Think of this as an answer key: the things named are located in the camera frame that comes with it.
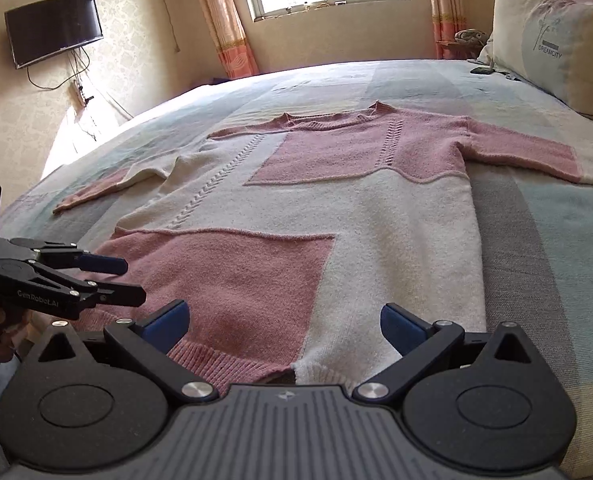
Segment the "operator left hand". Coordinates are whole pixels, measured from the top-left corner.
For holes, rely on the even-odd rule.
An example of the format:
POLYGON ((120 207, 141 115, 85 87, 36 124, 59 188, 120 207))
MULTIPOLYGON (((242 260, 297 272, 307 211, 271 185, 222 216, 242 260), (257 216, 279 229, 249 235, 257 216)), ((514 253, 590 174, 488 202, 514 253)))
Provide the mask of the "operator left hand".
POLYGON ((19 321, 10 323, 6 312, 0 308, 0 363, 9 362, 21 341, 27 336, 27 327, 31 323, 32 312, 25 310, 19 321))

